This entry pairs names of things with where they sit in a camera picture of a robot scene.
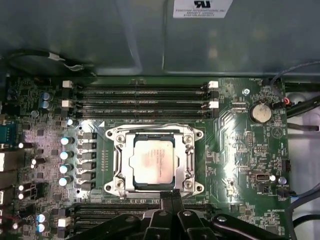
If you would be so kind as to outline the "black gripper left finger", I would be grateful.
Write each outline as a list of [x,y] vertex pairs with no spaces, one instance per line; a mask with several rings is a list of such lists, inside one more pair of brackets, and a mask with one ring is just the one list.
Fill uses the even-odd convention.
[[160,193],[160,209],[150,218],[122,214],[72,237],[73,240],[169,240],[172,236],[173,192]]

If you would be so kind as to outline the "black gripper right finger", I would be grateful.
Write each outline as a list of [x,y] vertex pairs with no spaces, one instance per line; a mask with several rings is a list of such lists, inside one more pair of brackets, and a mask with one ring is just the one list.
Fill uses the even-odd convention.
[[186,210],[179,190],[172,191],[172,206],[187,240],[275,240],[277,235],[227,214],[217,214],[205,225]]

